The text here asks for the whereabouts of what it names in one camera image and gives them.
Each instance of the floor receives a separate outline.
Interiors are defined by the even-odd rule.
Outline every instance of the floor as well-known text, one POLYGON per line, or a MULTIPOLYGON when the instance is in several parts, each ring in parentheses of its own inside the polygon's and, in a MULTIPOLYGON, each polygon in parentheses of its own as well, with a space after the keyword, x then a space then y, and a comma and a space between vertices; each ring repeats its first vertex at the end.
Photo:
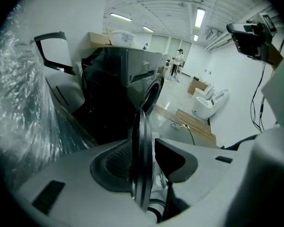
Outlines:
MULTIPOLYGON (((179 82, 173 78, 166 78, 167 79, 165 79, 157 105, 173 114, 176 114, 177 110, 181 109, 184 112, 195 116, 191 110, 193 102, 191 99, 192 95, 187 92, 191 78, 183 74, 179 74, 177 76, 179 82)), ((157 113, 156 110, 153 110, 149 119, 152 127, 153 138, 166 138, 186 144, 193 144, 193 140, 188 129, 183 127, 178 130, 171 127, 171 123, 173 123, 173 121, 157 113)), ((192 133, 192 135, 196 145, 205 147, 212 145, 199 135, 194 133, 192 133)))

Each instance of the person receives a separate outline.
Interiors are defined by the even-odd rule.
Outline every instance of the person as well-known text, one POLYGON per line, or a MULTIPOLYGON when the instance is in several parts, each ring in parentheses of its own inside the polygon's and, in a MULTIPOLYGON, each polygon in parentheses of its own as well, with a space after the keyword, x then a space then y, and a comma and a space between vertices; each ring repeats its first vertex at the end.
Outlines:
POLYGON ((145 44, 145 46, 143 47, 143 50, 148 50, 147 46, 148 46, 148 43, 145 44))
POLYGON ((173 75, 174 73, 176 74, 176 70, 178 69, 178 66, 182 63, 184 55, 183 55, 183 50, 179 49, 178 50, 179 53, 175 58, 174 64, 172 66, 172 71, 171 71, 171 75, 173 75))

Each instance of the white plastic part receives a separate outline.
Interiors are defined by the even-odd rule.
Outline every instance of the white plastic part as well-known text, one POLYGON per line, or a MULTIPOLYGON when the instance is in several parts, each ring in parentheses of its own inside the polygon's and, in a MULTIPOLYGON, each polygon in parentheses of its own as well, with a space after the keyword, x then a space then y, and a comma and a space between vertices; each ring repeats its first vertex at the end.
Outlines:
POLYGON ((201 97, 197 97, 193 104, 193 112, 201 119, 208 119, 219 108, 224 106, 229 99, 229 91, 222 90, 215 94, 211 100, 206 100, 201 97))
POLYGON ((196 88, 195 89, 195 93, 194 95, 192 96, 192 99, 196 99, 197 97, 201 97, 201 98, 204 98, 204 99, 209 99, 213 96, 214 94, 214 88, 212 85, 208 85, 207 88, 205 88, 204 91, 202 91, 201 89, 199 88, 196 88))
MULTIPOLYGON (((47 60, 72 67, 67 41, 60 38, 50 38, 41 41, 42 50, 47 60)), ((68 110, 75 112, 84 103, 84 95, 76 75, 70 75, 43 66, 43 74, 55 98, 68 110)))
POLYGON ((133 46, 133 40, 134 40, 134 34, 125 31, 125 30, 115 30, 112 32, 112 43, 113 46, 118 47, 132 47, 133 46))

